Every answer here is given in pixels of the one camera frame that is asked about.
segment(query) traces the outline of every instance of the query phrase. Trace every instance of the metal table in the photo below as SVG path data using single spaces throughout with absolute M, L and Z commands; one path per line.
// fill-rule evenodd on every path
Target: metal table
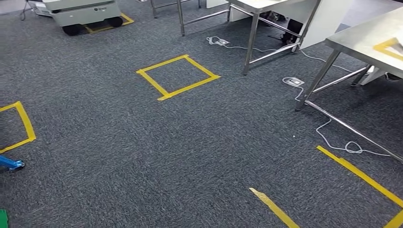
M 245 60 L 244 69 L 243 69 L 243 74 L 244 75 L 246 75 L 248 73 L 249 65 L 252 64 L 252 63 L 256 63 L 256 62 L 258 62 L 260 60 L 263 60 L 265 58 L 268 58 L 270 56 L 273 56 L 275 54 L 278 54 L 280 52 L 283 52 L 283 51 L 286 51 L 286 50 L 289 50 L 289 49 L 292 49 L 292 48 L 295 48 L 295 47 L 296 47 L 296 49 L 298 49 L 298 45 L 303 42 L 304 37 L 307 34 L 307 31 L 309 29 L 309 25 L 311 24 L 312 19 L 313 19 L 314 15 L 315 15 L 315 13 L 317 11 L 317 8 L 319 7 L 319 4 L 321 2 L 321 0 L 315 0 L 316 4 L 315 4 L 315 6 L 314 6 L 314 8 L 312 10 L 311 15 L 309 16 L 309 19 L 307 21 L 307 24 L 306 24 L 305 28 L 303 29 L 303 31 L 302 31 L 302 33 L 300 35 L 300 34 L 297 34 L 295 32 L 292 32 L 292 31 L 288 30 L 287 28 L 284 28 L 284 27 L 282 27 L 282 26 L 280 26 L 280 25 L 278 25 L 276 23 L 273 23 L 273 22 L 271 22 L 269 20 L 266 20 L 264 18 L 259 17 L 259 14 L 263 13 L 263 12 L 270 11 L 274 5 L 279 5 L 279 4 L 288 5 L 288 4 L 294 4 L 294 3 L 305 1 L 305 0 L 227 0 L 229 2 L 228 9 L 222 10 L 222 11 L 219 11 L 219 12 L 216 12 L 216 13 L 201 17 L 201 18 L 197 18 L 197 19 L 193 19 L 193 20 L 184 22 L 183 21 L 183 15 L 182 15 L 182 2 L 185 2 L 185 1 L 188 1 L 188 0 L 176 0 L 176 4 L 178 6 L 179 22 L 181 24 L 182 36 L 185 35 L 185 27 L 184 27 L 185 25 L 188 25 L 188 24 L 200 21 L 200 20 L 211 18 L 211 17 L 217 16 L 217 15 L 223 14 L 223 13 L 227 13 L 227 21 L 229 21 L 230 20 L 230 10 L 231 10 L 231 8 L 234 8 L 234 9 L 236 9 L 238 11 L 241 11 L 241 12 L 243 12 L 245 14 L 248 14 L 248 15 L 253 17 L 252 26 L 251 26 L 251 29 L 250 29 L 249 41 L 248 41 L 248 51 L 246 53 L 246 60 Z M 254 41 L 255 41 L 256 30 L 257 30 L 257 27 L 258 27 L 258 21 L 259 20 L 263 21 L 266 24 L 272 25 L 272 26 L 274 26 L 274 27 L 276 27 L 276 28 L 278 28 L 278 29 L 280 29 L 282 31 L 288 32 L 288 33 L 298 37 L 299 41 L 297 43 L 295 43 L 295 44 L 284 46 L 284 47 L 280 48 L 279 50 L 274 51 L 274 52 L 272 52 L 272 53 L 270 53 L 268 55 L 265 55 L 263 57 L 251 60 L 252 51 L 253 51 L 253 44 L 254 44 Z
M 349 126 L 345 122 L 341 121 L 337 117 L 333 116 L 329 112 L 325 111 L 318 105 L 308 100 L 308 98 L 312 94 L 329 88 L 356 75 L 357 78 L 352 83 L 352 86 L 357 85 L 357 83 L 361 80 L 361 78 L 369 69 L 370 65 L 374 65 L 375 67 L 378 67 L 392 74 L 403 74 L 402 60 L 374 49 L 375 45 L 394 38 L 396 34 L 401 30 L 403 30 L 403 7 L 381 15 L 366 23 L 343 30 L 327 38 L 325 40 L 325 44 L 333 48 L 333 52 L 316 76 L 310 88 L 304 93 L 303 97 L 300 99 L 300 102 L 297 103 L 296 111 L 301 110 L 304 104 L 307 104 L 325 114 L 326 116 L 330 117 L 331 119 L 339 122 L 344 127 L 350 129 L 355 134 L 358 134 L 362 138 L 378 146 L 384 152 L 388 153 L 390 156 L 403 163 L 402 156 L 389 151 L 385 147 L 369 139 L 358 130 L 354 129 L 353 127 Z M 317 88 L 318 84 L 322 81 L 323 77 L 341 52 L 366 62 L 368 64 L 367 67 L 359 69 L 351 74 L 341 77 L 338 80 Z

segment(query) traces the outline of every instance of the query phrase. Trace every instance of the yellow tape line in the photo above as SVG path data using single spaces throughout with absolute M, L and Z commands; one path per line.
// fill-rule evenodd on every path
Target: yellow tape line
M 384 228 L 399 228 L 401 225 L 403 225 L 403 210 L 390 220 Z
M 342 166 L 346 167 L 348 170 L 353 172 L 355 175 L 359 176 L 363 180 L 365 180 L 368 184 L 370 184 L 372 187 L 374 187 L 376 190 L 380 191 L 382 194 L 384 194 L 387 198 L 389 198 L 391 201 L 395 202 L 397 205 L 403 208 L 403 200 L 397 197 L 395 194 L 391 193 L 388 189 L 374 181 L 372 178 L 370 178 L 368 175 L 366 175 L 364 172 L 359 170 L 357 167 L 349 163 L 348 161 L 344 160 L 343 158 L 338 158 L 325 148 L 321 146 L 317 146 L 317 149 L 322 151 L 324 154 L 341 164 Z
M 262 202 L 264 202 L 288 227 L 299 228 L 299 226 L 264 193 L 258 192 L 254 188 L 249 188 L 249 190 L 251 190 Z
M 169 93 L 162 88 L 156 81 L 154 81 L 153 78 L 151 78 L 147 73 L 144 72 L 144 70 L 138 70 L 136 73 L 140 74 L 143 76 L 150 84 L 152 84 L 160 93 L 162 93 L 164 96 L 168 95 Z
M 145 72 L 145 71 L 148 71 L 148 70 L 152 70 L 152 69 L 155 69 L 155 68 L 157 68 L 157 67 L 161 67 L 161 66 L 167 65 L 167 64 L 169 64 L 169 63 L 178 61 L 178 60 L 180 60 L 180 59 L 186 58 L 186 57 L 188 57 L 188 56 L 189 56 L 189 55 L 178 56 L 178 57 L 176 57 L 176 58 L 173 58 L 173 59 L 170 59 L 170 60 L 166 60 L 166 61 L 164 61 L 164 62 L 162 62 L 162 63 L 157 63 L 157 64 L 155 64 L 155 65 L 146 67 L 146 68 L 144 68 L 144 69 L 142 69 L 142 70 L 143 70 L 144 72 Z
M 123 22 L 122 26 L 123 26 L 123 25 L 131 24 L 131 23 L 134 22 L 133 19 L 131 19 L 130 17 L 126 16 L 126 14 L 124 14 L 124 13 L 121 13 L 120 16 L 121 16 L 122 18 L 124 18 L 124 19 L 127 20 L 127 21 Z M 94 31 L 94 30 L 92 30 L 90 27 L 88 27 L 87 25 L 84 25 L 84 27 L 87 29 L 87 31 L 88 31 L 90 34 L 93 34 L 93 33 L 96 33 L 96 32 L 101 32 L 101 31 L 105 31 L 105 30 L 109 30 L 109 29 L 113 29 L 113 28 L 114 28 L 114 27 L 112 27 L 112 26 L 108 26 L 108 27 L 106 27 L 106 28 L 101 28 L 101 29 L 98 29 L 98 30 L 95 30 L 95 31 Z
M 154 79 L 152 79 L 152 78 L 146 73 L 146 71 L 149 71 L 149 70 L 155 69 L 155 68 L 157 68 L 157 67 L 161 67 L 161 66 L 167 65 L 167 64 L 169 64 L 169 63 L 178 61 L 178 60 L 180 60 L 180 59 L 186 59 L 188 62 L 190 62 L 190 63 L 191 63 L 192 65 L 194 65 L 195 67 L 197 67 L 199 70 L 201 70 L 201 71 L 203 71 L 204 73 L 206 73 L 206 74 L 209 76 L 209 78 L 206 78 L 206 79 L 204 79 L 204 80 L 202 80 L 202 81 L 200 81 L 200 82 L 197 82 L 197 83 L 195 83 L 195 84 L 188 85 L 188 86 L 186 86 L 186 87 L 184 87 L 184 88 L 182 88 L 182 89 L 178 89 L 178 90 L 176 90 L 176 91 L 173 91 L 173 92 L 168 93 L 164 88 L 162 88 Z M 189 58 L 189 55 L 178 56 L 178 57 L 176 57 L 176 58 L 173 58 L 173 59 L 170 59 L 170 60 L 167 60 L 167 61 L 164 61 L 164 62 L 155 64 L 155 65 L 152 65 L 152 66 L 149 66 L 149 67 L 146 67 L 146 68 L 144 68 L 144 69 L 137 70 L 136 73 L 138 73 L 138 74 L 140 74 L 141 76 L 143 76 L 143 77 L 144 77 L 149 83 L 151 83 L 158 91 L 160 91 L 160 93 L 161 93 L 163 96 L 160 97 L 160 98 L 158 98 L 159 101 L 166 100 L 166 99 L 171 98 L 171 97 L 173 97 L 173 96 L 175 96 L 175 95 L 177 95 L 177 94 L 183 93 L 183 92 L 185 92 L 185 91 L 187 91 L 187 90 L 190 90 L 190 89 L 193 89 L 193 88 L 195 88 L 195 87 L 201 86 L 201 85 L 203 85 L 203 84 L 205 84 L 205 83 L 207 83 L 207 82 L 210 82 L 210 81 L 212 81 L 212 80 L 214 80 L 214 79 L 220 78 L 220 76 L 213 74 L 211 71 L 207 70 L 207 69 L 204 68 L 202 65 L 198 64 L 196 61 L 194 61 L 193 59 Z
M 34 141 L 36 139 L 36 135 L 35 135 L 34 129 L 32 128 L 31 121 L 29 120 L 28 115 L 25 112 L 25 109 L 22 106 L 20 101 L 17 101 L 17 102 L 15 102 L 13 104 L 10 104 L 10 105 L 8 105 L 6 107 L 0 108 L 0 112 L 5 111 L 5 110 L 10 109 L 10 108 L 13 108 L 13 107 L 15 107 L 17 109 L 17 112 L 19 113 L 19 116 L 20 116 L 20 118 L 22 120 L 22 123 L 24 124 L 25 131 L 27 132 L 28 138 L 23 140 L 23 141 L 21 141 L 21 142 L 18 142 L 18 143 L 14 144 L 14 145 L 8 146 L 8 147 L 0 150 L 0 153 L 4 153 L 6 151 L 14 149 L 14 148 L 16 148 L 18 146 L 21 146 L 23 144 L 26 144 L 28 142 Z
M 210 81 L 212 81 L 212 80 L 215 80 L 215 79 L 217 79 L 217 78 L 219 78 L 219 77 L 220 77 L 220 76 L 209 77 L 209 78 L 204 79 L 204 80 L 202 80 L 202 81 L 200 81 L 200 82 L 196 82 L 195 84 L 192 84 L 192 85 L 186 86 L 186 87 L 184 87 L 184 88 L 182 88 L 182 89 L 178 89 L 178 90 L 176 90 L 176 91 L 173 91 L 173 92 L 171 92 L 171 93 L 168 93 L 167 95 L 164 95 L 163 97 L 158 98 L 158 100 L 159 100 L 159 101 L 166 100 L 166 99 L 171 98 L 171 97 L 173 97 L 173 96 L 175 96 L 175 95 L 177 95 L 177 94 L 183 93 L 183 92 L 185 92 L 185 91 L 187 91 L 187 90 L 189 90 L 189 89 L 193 89 L 193 88 L 198 87 L 198 86 L 201 86 L 201 85 L 203 85 L 203 84 L 205 84 L 205 83 L 207 83 L 207 82 L 210 82 Z
M 390 47 L 392 45 L 395 45 L 395 44 L 398 44 L 398 43 L 399 42 L 398 42 L 398 40 L 396 38 L 392 38 L 392 39 L 387 40 L 387 41 L 385 41 L 383 43 L 375 45 L 374 49 L 377 50 L 377 51 L 380 51 L 380 52 L 382 52 L 382 53 L 384 53 L 386 55 L 392 56 L 392 57 L 394 57 L 396 59 L 399 59 L 399 60 L 403 61 L 403 56 L 398 55 L 398 54 L 396 54 L 396 53 L 394 53 L 392 51 L 386 50 L 388 47 Z
M 191 64 L 193 64 L 195 67 L 199 68 L 204 73 L 208 74 L 210 77 L 214 77 L 215 79 L 220 77 L 218 75 L 213 74 L 210 70 L 207 70 L 206 68 L 204 68 L 202 65 L 198 64 L 193 59 L 189 58 L 189 56 L 186 56 L 185 59 L 188 60 Z

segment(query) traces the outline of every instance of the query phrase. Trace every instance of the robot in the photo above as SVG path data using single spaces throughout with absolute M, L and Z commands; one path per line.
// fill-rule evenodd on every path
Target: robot
M 33 10 L 51 16 L 69 36 L 80 33 L 81 25 L 106 22 L 112 27 L 123 24 L 115 0 L 28 0 Z

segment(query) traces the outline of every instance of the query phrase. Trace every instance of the power cord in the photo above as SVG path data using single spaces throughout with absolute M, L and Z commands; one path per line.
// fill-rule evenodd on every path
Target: power cord
M 228 49 L 231 49 L 231 48 L 247 49 L 246 47 L 238 47 L 238 46 L 229 47 L 229 46 L 226 45 L 226 44 L 228 44 L 228 41 L 226 41 L 226 40 L 224 40 L 224 39 L 221 39 L 221 38 L 219 38 L 219 37 L 207 37 L 206 40 L 209 42 L 210 45 L 215 45 L 215 44 L 217 44 L 217 45 L 220 45 L 220 46 L 224 46 L 224 47 L 226 47 L 226 48 L 228 48 Z M 259 48 L 255 48 L 255 47 L 254 47 L 253 49 L 255 49 L 255 50 L 257 50 L 257 51 L 260 51 L 260 52 L 277 51 L 276 49 L 260 50 Z
M 28 4 L 28 0 L 25 0 L 25 6 L 24 6 L 24 9 L 23 9 L 23 10 L 21 11 L 21 13 L 19 14 L 19 19 L 20 19 L 20 20 L 25 20 L 25 11 L 27 11 L 27 10 L 30 10 L 30 9 L 31 9 L 31 8 L 26 9 L 27 4 Z
M 290 85 L 290 86 L 293 86 L 293 87 L 296 87 L 296 88 L 301 89 L 301 92 L 299 92 L 298 96 L 296 96 L 296 97 L 294 98 L 296 101 L 300 101 L 298 98 L 299 98 L 299 97 L 301 96 L 301 94 L 304 92 L 304 88 L 302 88 L 302 87 L 300 87 L 300 86 L 297 86 L 297 85 L 291 85 L 291 84 L 286 83 L 286 80 L 287 80 L 287 79 L 292 79 L 292 78 L 291 78 L 291 77 L 285 77 L 285 78 L 283 78 L 282 81 L 283 81 L 285 84 L 287 84 L 287 85 Z M 326 139 L 326 137 L 325 137 L 321 132 L 319 132 L 319 129 L 321 129 L 322 127 L 328 125 L 330 122 L 332 122 L 332 119 L 329 119 L 329 121 L 328 121 L 327 123 L 325 123 L 324 125 L 322 125 L 322 126 L 316 128 L 316 132 L 325 140 L 326 144 L 327 144 L 330 148 L 335 149 L 335 150 L 346 151 L 346 152 L 349 152 L 349 153 L 369 152 L 369 153 L 373 153 L 373 154 L 380 155 L 380 156 L 390 157 L 389 154 L 381 154 L 381 153 L 375 153 L 375 152 L 368 151 L 368 150 L 363 150 L 363 148 L 362 148 L 358 143 L 353 142 L 353 141 L 348 142 L 348 143 L 344 146 L 344 148 L 337 148 L 337 147 L 334 147 L 334 146 L 330 145 L 330 143 L 329 143 L 329 141 Z M 357 151 L 350 150 L 348 147 L 349 147 L 351 144 L 356 145 L 356 146 L 358 147 L 358 150 L 357 150 Z
M 283 78 L 283 82 L 284 82 L 285 84 L 301 89 L 301 92 L 299 92 L 298 96 L 296 96 L 296 97 L 294 98 L 294 100 L 300 101 L 298 98 L 299 98 L 299 97 L 301 96 L 301 94 L 304 92 L 304 88 L 302 88 L 302 87 L 300 87 L 300 86 L 297 86 L 297 85 L 288 84 L 288 83 L 286 82 L 287 79 L 292 79 L 292 77 L 285 77 L 285 78 Z
M 226 48 L 241 48 L 241 49 L 247 49 L 246 47 L 238 47 L 238 46 L 228 47 L 227 44 L 228 44 L 229 42 L 226 41 L 226 40 L 224 40 L 224 39 L 221 39 L 221 38 L 219 38 L 219 37 L 207 37 L 206 40 L 209 42 L 210 45 L 220 45 L 220 46 L 224 46 L 224 47 L 226 47 Z M 255 49 L 255 50 L 257 50 L 257 51 L 260 51 L 260 52 L 277 51 L 277 50 L 275 50 L 275 49 L 260 50 L 260 49 L 255 48 L 255 47 L 254 47 L 253 49 Z M 306 54 L 304 51 L 302 51 L 301 49 L 300 49 L 300 51 L 302 52 L 302 54 L 303 54 L 304 56 L 306 56 L 306 57 L 308 57 L 308 58 L 320 60 L 320 61 L 322 61 L 322 62 L 326 62 L 325 60 L 323 60 L 323 59 L 321 59 L 321 58 L 316 58 L 316 57 L 312 57 L 312 56 L 307 55 L 307 54 Z M 332 66 L 337 67 L 337 68 L 340 68 L 340 69 L 342 69 L 342 70 L 345 70 L 345 71 L 347 71 L 347 72 L 352 73 L 352 71 L 347 70 L 347 69 L 345 69 L 345 68 L 343 68 L 343 67 L 341 67 L 341 66 L 337 66 L 337 65 L 332 65 Z M 286 83 L 285 80 L 287 80 L 287 79 L 292 79 L 292 78 L 291 78 L 291 77 L 285 77 L 285 78 L 282 79 L 282 81 L 283 81 L 284 83 Z M 301 89 L 301 91 L 299 92 L 298 96 L 296 96 L 296 97 L 294 98 L 296 101 L 300 101 L 298 98 L 299 98 L 299 97 L 301 96 L 301 94 L 304 92 L 304 88 L 302 88 L 302 87 L 300 87 L 300 86 L 297 86 L 297 85 L 290 85 L 290 86 L 293 86 L 293 87 L 296 87 L 296 88 Z M 390 157 L 389 154 L 381 154 L 381 153 L 375 153 L 375 152 L 368 151 L 368 150 L 363 150 L 363 148 L 362 148 L 358 143 L 353 142 L 353 141 L 349 141 L 349 142 L 344 146 L 344 148 L 338 148 L 338 147 L 334 147 L 334 146 L 330 145 L 330 143 L 329 143 L 329 141 L 327 140 L 327 138 L 319 131 L 319 129 L 321 129 L 322 127 L 328 125 L 330 122 L 332 122 L 332 119 L 329 119 L 329 121 L 328 121 L 327 123 L 325 123 L 325 124 L 321 125 L 320 127 L 316 128 L 316 132 L 325 140 L 326 144 L 327 144 L 330 148 L 335 149 L 335 150 L 346 151 L 346 152 L 348 152 L 348 153 L 369 152 L 369 153 L 376 154 L 376 155 L 380 155 L 380 156 Z M 350 150 L 348 147 L 349 147 L 351 144 L 356 145 L 356 146 L 358 147 L 358 150 L 357 150 L 357 151 Z
M 330 143 L 329 143 L 329 141 L 326 139 L 326 137 L 325 137 L 321 132 L 319 132 L 319 129 L 321 129 L 322 127 L 328 125 L 330 122 L 332 122 L 332 119 L 329 119 L 329 121 L 328 121 L 327 123 L 325 123 L 324 125 L 322 125 L 322 126 L 316 128 L 316 132 L 325 140 L 326 144 L 327 144 L 330 148 L 335 149 L 335 150 L 346 151 L 346 152 L 349 152 L 349 153 L 368 152 L 368 153 L 373 153 L 373 154 L 380 155 L 380 156 L 390 157 L 389 154 L 375 153 L 375 152 L 372 152 L 372 151 L 363 150 L 363 148 L 362 148 L 358 143 L 353 142 L 353 141 L 349 141 L 349 142 L 344 146 L 344 148 L 337 148 L 337 147 L 331 146 Z M 357 151 L 354 151 L 354 150 L 348 149 L 348 146 L 350 146 L 351 144 L 356 145 L 356 146 L 358 147 L 358 150 L 357 150 Z
M 207 37 L 206 40 L 209 42 L 210 45 L 224 46 L 224 47 L 226 47 L 226 48 L 228 48 L 228 49 L 231 49 L 231 48 L 247 49 L 246 47 L 239 47 L 239 46 L 229 47 L 229 46 L 227 46 L 227 44 L 228 44 L 229 42 L 226 41 L 226 40 L 224 40 L 224 39 L 221 39 L 221 38 L 219 38 L 219 37 Z M 278 50 L 280 50 L 280 49 L 282 49 L 282 48 L 285 48 L 285 47 L 288 47 L 288 46 L 290 46 L 290 45 L 294 45 L 294 44 L 288 44 L 288 45 L 282 46 L 282 47 L 279 48 Z M 299 51 L 301 51 L 301 53 L 302 53 L 305 57 L 308 57 L 308 58 L 311 58 L 311 59 L 320 60 L 320 61 L 322 61 L 322 62 L 324 62 L 324 63 L 326 62 L 324 59 L 316 58 L 316 57 L 312 57 L 312 56 L 307 55 L 303 50 L 301 50 L 301 46 L 300 46 L 299 44 L 298 44 L 298 46 L 299 46 L 299 48 L 300 48 Z M 257 51 L 260 51 L 260 52 L 277 51 L 277 49 L 260 50 L 260 49 L 255 48 L 255 47 L 254 47 L 253 49 L 255 49 L 255 50 L 257 50 Z M 338 65 L 332 65 L 332 66 L 337 67 L 337 68 L 340 68 L 340 69 L 342 69 L 342 70 L 345 70 L 345 71 L 347 71 L 347 72 L 349 72 L 349 73 L 352 73 L 351 70 L 348 70 L 348 69 L 346 69 L 346 68 L 344 68 L 344 67 L 341 67 L 341 66 L 338 66 Z

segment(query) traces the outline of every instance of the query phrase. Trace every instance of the table leg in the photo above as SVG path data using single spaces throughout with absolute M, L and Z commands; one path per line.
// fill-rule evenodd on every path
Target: table leg
M 151 2 L 151 8 L 153 8 L 154 18 L 157 18 L 157 10 L 155 9 L 154 0 L 150 0 L 150 2 Z
M 253 52 L 253 43 L 255 42 L 256 30 L 258 28 L 258 21 L 259 21 L 259 14 L 253 13 L 252 27 L 250 28 L 250 35 L 248 41 L 248 51 L 246 53 L 245 65 L 243 68 L 244 75 L 246 75 L 249 71 L 250 59 L 252 58 L 252 52 Z
M 352 86 L 352 87 L 357 86 L 357 84 L 360 82 L 361 78 L 363 78 L 364 75 L 368 72 L 369 68 L 371 68 L 371 65 L 368 64 L 368 65 L 366 65 L 365 68 L 366 68 L 366 70 L 363 71 L 363 72 L 361 72 L 361 73 L 354 79 L 353 83 L 351 83 L 351 86 Z
M 230 15 L 231 15 L 231 3 L 228 2 L 227 22 L 230 21 Z
M 176 5 L 178 6 L 179 23 L 181 24 L 182 36 L 185 36 L 185 25 L 183 24 L 183 13 L 182 13 L 182 3 L 181 0 L 176 0 Z
M 300 101 L 298 101 L 295 111 L 300 111 L 304 107 L 305 101 L 309 98 L 309 96 L 311 96 L 312 92 L 316 89 L 320 81 L 322 81 L 323 77 L 326 75 L 330 67 L 333 65 L 339 54 L 340 54 L 339 51 L 333 50 L 332 54 L 329 56 L 329 58 L 327 58 L 326 63 L 323 65 L 322 69 L 320 69 L 318 75 L 312 82 L 309 89 L 305 91 L 302 98 L 300 98 Z

